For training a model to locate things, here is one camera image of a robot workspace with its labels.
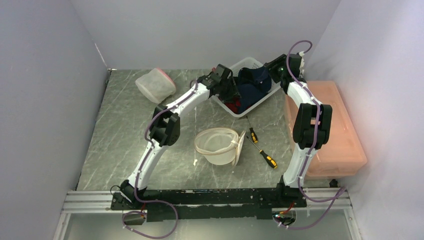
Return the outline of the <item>white mesh laundry bag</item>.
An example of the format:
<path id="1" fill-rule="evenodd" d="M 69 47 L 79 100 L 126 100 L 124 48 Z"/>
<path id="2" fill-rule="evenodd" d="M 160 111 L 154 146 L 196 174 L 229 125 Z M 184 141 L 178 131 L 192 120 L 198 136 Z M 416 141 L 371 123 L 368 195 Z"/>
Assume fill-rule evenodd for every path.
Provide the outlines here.
<path id="1" fill-rule="evenodd" d="M 206 129 L 194 138 L 195 150 L 216 166 L 232 165 L 239 162 L 246 131 L 238 133 L 227 127 Z"/>

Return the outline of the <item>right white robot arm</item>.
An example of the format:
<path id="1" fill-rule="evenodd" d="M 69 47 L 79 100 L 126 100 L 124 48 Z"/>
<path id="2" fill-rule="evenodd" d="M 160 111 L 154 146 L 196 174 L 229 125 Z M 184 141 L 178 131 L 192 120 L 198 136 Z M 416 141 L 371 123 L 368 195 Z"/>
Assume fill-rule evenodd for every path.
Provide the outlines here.
<path id="1" fill-rule="evenodd" d="M 290 188 L 303 186 L 313 157 L 329 141 L 333 115 L 333 108 L 319 101 L 301 78 L 303 64 L 300 54 L 282 54 L 264 64 L 272 80 L 298 108 L 292 127 L 293 155 L 282 176 Z"/>

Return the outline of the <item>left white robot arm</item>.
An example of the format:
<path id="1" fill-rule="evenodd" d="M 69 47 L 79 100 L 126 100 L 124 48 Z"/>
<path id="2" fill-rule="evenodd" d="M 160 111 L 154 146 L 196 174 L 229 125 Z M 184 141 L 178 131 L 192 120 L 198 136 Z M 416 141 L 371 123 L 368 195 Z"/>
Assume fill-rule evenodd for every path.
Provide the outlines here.
<path id="1" fill-rule="evenodd" d="M 137 210 L 143 205 L 143 194 L 154 168 L 168 147 L 180 137 L 181 119 L 212 96 L 232 100 L 237 94 L 233 71 L 218 64 L 209 74 L 192 81 L 190 89 L 175 101 L 155 107 L 144 132 L 147 141 L 145 151 L 133 173 L 120 186 L 123 202 L 129 209 Z"/>

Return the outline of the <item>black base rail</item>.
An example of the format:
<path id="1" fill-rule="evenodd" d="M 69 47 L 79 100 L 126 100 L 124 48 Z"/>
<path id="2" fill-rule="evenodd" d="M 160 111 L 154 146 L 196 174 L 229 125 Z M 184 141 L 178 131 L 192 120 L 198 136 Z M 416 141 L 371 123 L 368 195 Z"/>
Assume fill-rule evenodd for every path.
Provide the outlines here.
<path id="1" fill-rule="evenodd" d="M 297 188 L 276 187 L 224 189 L 143 189 L 125 180 L 112 194 L 114 211 L 140 211 L 148 222 L 164 220 L 256 218 L 270 220 L 279 210 L 305 208 L 307 202 Z"/>

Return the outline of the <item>black yellow short screwdriver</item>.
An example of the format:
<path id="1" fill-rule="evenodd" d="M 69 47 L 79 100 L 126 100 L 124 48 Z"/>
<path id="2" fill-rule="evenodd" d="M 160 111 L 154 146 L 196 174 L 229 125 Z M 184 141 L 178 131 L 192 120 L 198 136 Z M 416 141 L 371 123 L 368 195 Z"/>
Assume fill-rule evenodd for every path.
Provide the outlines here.
<path id="1" fill-rule="evenodd" d="M 252 141 L 253 141 L 255 144 L 257 144 L 257 143 L 259 142 L 259 140 L 258 140 L 258 136 L 257 136 L 257 134 L 255 133 L 254 128 L 253 128 L 252 124 L 250 123 L 250 120 L 249 120 L 249 118 L 248 118 L 247 116 L 246 116 L 246 120 L 247 120 L 248 125 L 249 125 L 249 131 L 250 131 L 251 139 L 252 139 Z"/>

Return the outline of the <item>red bra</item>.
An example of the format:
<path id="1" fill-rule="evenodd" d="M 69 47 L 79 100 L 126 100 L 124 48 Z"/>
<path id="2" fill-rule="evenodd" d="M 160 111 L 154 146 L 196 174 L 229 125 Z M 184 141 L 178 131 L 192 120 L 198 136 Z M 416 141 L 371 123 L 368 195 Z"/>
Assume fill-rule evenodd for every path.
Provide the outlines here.
<path id="1" fill-rule="evenodd" d="M 235 97 L 232 101 L 225 102 L 224 105 L 233 113 L 239 114 L 241 108 L 240 98 Z"/>

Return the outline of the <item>navy blue bra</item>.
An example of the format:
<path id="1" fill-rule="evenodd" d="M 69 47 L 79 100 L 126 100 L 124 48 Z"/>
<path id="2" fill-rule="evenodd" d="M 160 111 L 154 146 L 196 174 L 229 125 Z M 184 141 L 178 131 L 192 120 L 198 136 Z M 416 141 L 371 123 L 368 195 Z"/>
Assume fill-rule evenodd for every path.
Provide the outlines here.
<path id="1" fill-rule="evenodd" d="M 238 72 L 236 86 L 240 95 L 241 114 L 268 94 L 272 87 L 272 78 L 264 66 L 243 67 Z"/>

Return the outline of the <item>orange translucent storage box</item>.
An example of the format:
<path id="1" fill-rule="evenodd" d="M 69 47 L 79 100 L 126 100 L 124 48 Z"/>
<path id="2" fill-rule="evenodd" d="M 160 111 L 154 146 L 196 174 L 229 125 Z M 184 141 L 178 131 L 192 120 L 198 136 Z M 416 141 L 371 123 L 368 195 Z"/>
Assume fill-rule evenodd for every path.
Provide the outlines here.
<path id="1" fill-rule="evenodd" d="M 309 81 L 309 90 L 323 104 L 332 107 L 328 142 L 312 159 L 308 179 L 337 179 L 354 176 L 367 163 L 367 157 L 333 81 Z"/>

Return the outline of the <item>white plastic basket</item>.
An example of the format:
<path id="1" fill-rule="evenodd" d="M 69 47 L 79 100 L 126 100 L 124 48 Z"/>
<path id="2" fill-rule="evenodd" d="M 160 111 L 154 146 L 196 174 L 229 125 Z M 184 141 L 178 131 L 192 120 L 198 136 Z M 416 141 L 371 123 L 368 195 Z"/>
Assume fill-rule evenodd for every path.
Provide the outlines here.
<path id="1" fill-rule="evenodd" d="M 230 67 L 236 94 L 212 96 L 225 111 L 241 118 L 258 107 L 280 89 L 266 72 L 264 65 L 253 57 L 246 57 Z"/>

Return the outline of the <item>long yellow black screwdriver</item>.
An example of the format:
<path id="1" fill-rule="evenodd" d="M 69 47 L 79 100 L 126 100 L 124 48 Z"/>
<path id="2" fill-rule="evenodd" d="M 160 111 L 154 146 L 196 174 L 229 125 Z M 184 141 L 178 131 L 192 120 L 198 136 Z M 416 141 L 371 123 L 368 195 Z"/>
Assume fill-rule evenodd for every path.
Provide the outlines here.
<path id="1" fill-rule="evenodd" d="M 259 148 L 252 139 L 250 139 L 248 136 L 246 138 L 259 150 L 260 155 L 263 157 L 263 159 L 266 161 L 266 163 L 273 169 L 276 169 L 278 167 L 277 162 L 269 156 L 263 149 Z"/>

